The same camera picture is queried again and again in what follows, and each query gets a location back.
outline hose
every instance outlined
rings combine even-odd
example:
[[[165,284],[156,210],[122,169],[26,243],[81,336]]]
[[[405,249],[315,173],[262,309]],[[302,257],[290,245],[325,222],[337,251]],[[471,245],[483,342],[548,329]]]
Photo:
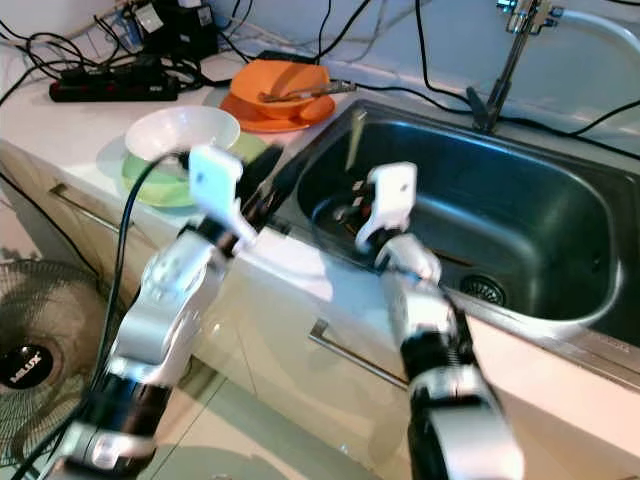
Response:
[[[636,51],[636,53],[640,54],[640,40],[638,39],[638,37],[636,37],[633,32],[624,28],[619,23],[613,22],[598,15],[593,15],[591,13],[578,12],[575,10],[567,9],[563,11],[561,18],[576,23],[583,23],[586,25],[597,27],[601,30],[606,31],[607,33],[615,35],[621,40],[624,40],[631,48]]]

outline kitchen counter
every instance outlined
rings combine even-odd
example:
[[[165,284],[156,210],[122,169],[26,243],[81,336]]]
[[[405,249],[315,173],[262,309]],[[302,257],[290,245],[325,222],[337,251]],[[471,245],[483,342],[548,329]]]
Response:
[[[220,55],[203,68],[212,78],[227,78],[241,66],[233,57]],[[54,104],[48,98],[46,83],[39,82],[19,89],[0,108],[0,141],[29,153],[69,185],[121,208],[126,198],[119,179],[123,134],[129,125],[147,113],[176,104],[217,105],[224,93],[203,88],[182,94],[176,103]],[[398,99],[398,103],[436,119],[458,124],[470,121],[407,99]],[[321,129],[323,125],[312,128]],[[578,142],[511,126],[501,127],[500,135],[640,174],[640,163]],[[303,146],[299,144],[300,132],[261,137],[287,144],[285,157]],[[191,208],[159,211],[140,205],[134,209],[133,218],[142,228],[163,232],[168,240],[196,214]],[[265,229],[242,261],[331,302],[331,283],[325,275],[327,259],[310,245]],[[354,275],[354,279],[372,281],[364,274]],[[359,311],[369,306],[355,290],[366,288],[354,289],[352,302],[344,309],[353,309],[350,313],[355,318],[373,325],[381,342],[392,351],[384,315],[379,310]],[[600,439],[613,448],[629,470],[640,471],[640,442],[636,439],[640,394],[481,321],[470,319],[470,327],[482,366],[500,391]]]

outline fan grille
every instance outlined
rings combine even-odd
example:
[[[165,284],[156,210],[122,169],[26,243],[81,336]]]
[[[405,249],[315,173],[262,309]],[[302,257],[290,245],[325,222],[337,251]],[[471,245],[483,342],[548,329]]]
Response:
[[[78,402],[104,321],[97,285],[91,274],[63,263],[0,265],[0,359],[24,344],[53,356],[50,373],[38,385],[16,390],[0,383],[0,466],[26,458]]]

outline drain strainer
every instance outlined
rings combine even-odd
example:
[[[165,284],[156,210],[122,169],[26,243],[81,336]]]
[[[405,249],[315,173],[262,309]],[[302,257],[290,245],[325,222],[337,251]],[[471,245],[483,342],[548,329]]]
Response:
[[[460,291],[501,307],[507,300],[500,285],[482,275],[464,277],[460,282]]]

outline stainless steel sink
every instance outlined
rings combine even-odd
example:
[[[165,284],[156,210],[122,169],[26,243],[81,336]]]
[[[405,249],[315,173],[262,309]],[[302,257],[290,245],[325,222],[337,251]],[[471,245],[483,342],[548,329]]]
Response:
[[[353,108],[367,117],[345,173]],[[308,167],[278,212],[293,235],[368,268],[336,209],[374,166],[413,162],[411,230],[470,314],[640,385],[637,177],[362,100],[299,155]]]

